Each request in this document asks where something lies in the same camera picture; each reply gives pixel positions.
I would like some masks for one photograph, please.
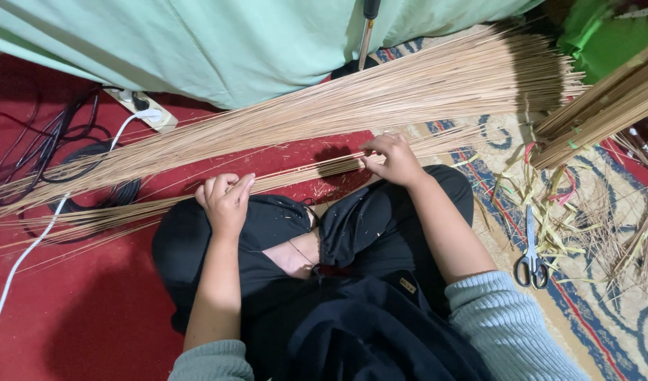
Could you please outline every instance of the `red carpet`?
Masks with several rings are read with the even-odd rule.
[[[35,109],[39,92],[41,103],[34,127],[46,125],[67,101],[89,87],[90,82],[86,80],[11,56],[0,56],[0,112],[27,120]],[[208,104],[179,96],[162,94],[157,101],[181,121],[214,111]],[[89,107],[82,108],[72,126],[85,123],[89,112]],[[107,94],[100,95],[98,125],[114,134],[129,116]],[[124,133],[122,141],[154,134],[139,121],[132,122]],[[0,117],[0,159],[18,134],[19,126]],[[98,132],[94,135],[103,138]],[[154,176],[142,186],[139,197],[174,184],[146,199],[190,194],[192,185],[222,172],[242,175],[254,171],[261,176],[345,155],[355,152],[370,136],[369,132],[330,136],[201,161]],[[26,134],[7,163],[17,159],[32,138],[32,133]],[[83,140],[68,144],[55,161],[89,143]],[[366,173],[358,171],[272,193],[295,199],[311,196],[324,202],[340,198],[367,178]],[[91,200],[84,202],[91,202],[99,195],[85,197]],[[30,216],[49,213],[44,206]],[[10,216],[7,220],[16,221],[16,218]],[[0,318],[0,380],[166,379],[180,354],[182,336],[169,327],[173,305],[150,260],[154,230],[153,226],[88,252],[75,252],[53,260],[50,259],[119,230],[81,243],[35,248],[15,275]],[[0,246],[26,238],[19,226],[0,228]],[[0,249],[0,296],[11,267],[27,246]]]

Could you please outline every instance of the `scissor blade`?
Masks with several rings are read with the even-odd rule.
[[[535,228],[533,226],[532,206],[527,205],[527,252],[535,256]]]

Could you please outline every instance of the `scissor handle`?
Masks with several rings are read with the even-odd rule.
[[[522,272],[526,273],[526,282],[522,279]],[[533,276],[532,276],[532,261],[526,255],[519,258],[515,265],[515,280],[522,287],[529,287],[532,285]]]
[[[548,287],[548,282],[550,281],[550,272],[548,265],[541,258],[536,260],[537,266],[533,272],[533,285],[539,289],[543,290]]]

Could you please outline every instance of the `scissors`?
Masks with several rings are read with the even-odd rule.
[[[542,290],[548,287],[550,273],[548,264],[535,252],[535,230],[531,205],[527,205],[527,241],[529,243],[527,252],[517,260],[515,266],[515,280],[522,287],[529,287],[533,284],[534,288]]]

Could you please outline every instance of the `black pants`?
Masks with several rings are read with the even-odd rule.
[[[472,225],[473,195],[467,178],[446,165],[424,169],[437,179]],[[319,230],[322,264],[349,268],[350,277],[382,278],[397,270],[412,271],[431,308],[438,315],[449,314],[446,284],[403,187],[380,180],[346,196],[324,213]],[[239,239],[242,336],[247,343],[247,359],[253,352],[252,338],[272,343],[285,340],[283,333],[295,329],[292,326],[335,288],[328,287],[335,279],[291,278],[262,253],[308,231],[306,208],[298,202],[284,196],[250,197]],[[211,227],[203,209],[194,199],[187,199],[164,216],[152,240],[152,257],[176,305],[172,325],[179,332],[187,326],[210,237]],[[272,321],[282,328],[269,327]]]

